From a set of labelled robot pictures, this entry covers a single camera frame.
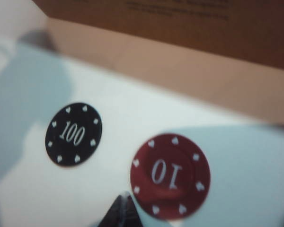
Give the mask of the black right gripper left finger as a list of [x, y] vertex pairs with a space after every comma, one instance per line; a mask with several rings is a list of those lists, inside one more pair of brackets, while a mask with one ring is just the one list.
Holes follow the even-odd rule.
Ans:
[[118, 195], [105, 216], [105, 227], [124, 227], [127, 192]]

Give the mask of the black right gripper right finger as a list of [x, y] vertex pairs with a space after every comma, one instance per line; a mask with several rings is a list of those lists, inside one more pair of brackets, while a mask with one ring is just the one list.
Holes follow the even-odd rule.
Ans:
[[142, 221], [136, 209], [135, 203], [129, 194], [127, 196], [127, 226], [128, 227], [143, 227]]

